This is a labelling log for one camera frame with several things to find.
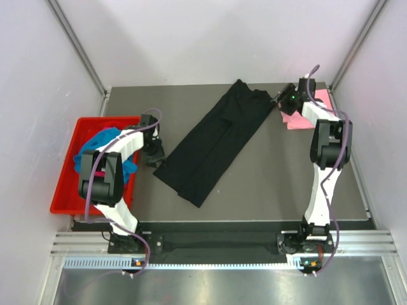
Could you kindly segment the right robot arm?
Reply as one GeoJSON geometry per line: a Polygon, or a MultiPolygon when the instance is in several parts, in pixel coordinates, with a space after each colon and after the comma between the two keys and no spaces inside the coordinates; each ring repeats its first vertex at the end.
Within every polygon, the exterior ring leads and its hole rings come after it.
{"type": "Polygon", "coordinates": [[[281,113],[288,116],[298,113],[314,127],[310,145],[314,181],[310,203],[296,239],[306,252],[328,239],[331,200],[338,177],[350,159],[353,129],[352,122],[344,114],[328,109],[315,98],[315,89],[315,80],[305,76],[299,79],[298,85],[286,85],[273,100],[281,113]]]}

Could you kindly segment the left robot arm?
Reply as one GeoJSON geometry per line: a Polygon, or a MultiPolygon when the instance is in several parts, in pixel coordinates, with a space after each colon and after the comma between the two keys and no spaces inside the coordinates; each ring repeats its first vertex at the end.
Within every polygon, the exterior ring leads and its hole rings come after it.
{"type": "Polygon", "coordinates": [[[108,222],[114,234],[123,236],[122,244],[131,252],[143,247],[144,237],[137,232],[139,221],[124,200],[123,162],[138,151],[151,167],[166,160],[160,120],[151,114],[142,114],[138,124],[119,131],[106,144],[84,151],[78,183],[78,193],[85,199],[85,220],[92,222],[89,211],[93,205],[104,216],[100,221],[108,222]]]}

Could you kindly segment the black t shirt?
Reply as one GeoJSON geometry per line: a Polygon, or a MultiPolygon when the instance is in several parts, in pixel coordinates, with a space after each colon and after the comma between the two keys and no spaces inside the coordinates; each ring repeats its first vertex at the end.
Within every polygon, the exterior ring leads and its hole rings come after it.
{"type": "Polygon", "coordinates": [[[267,91],[237,80],[154,171],[181,198],[201,207],[239,152],[271,113],[267,91]]]}

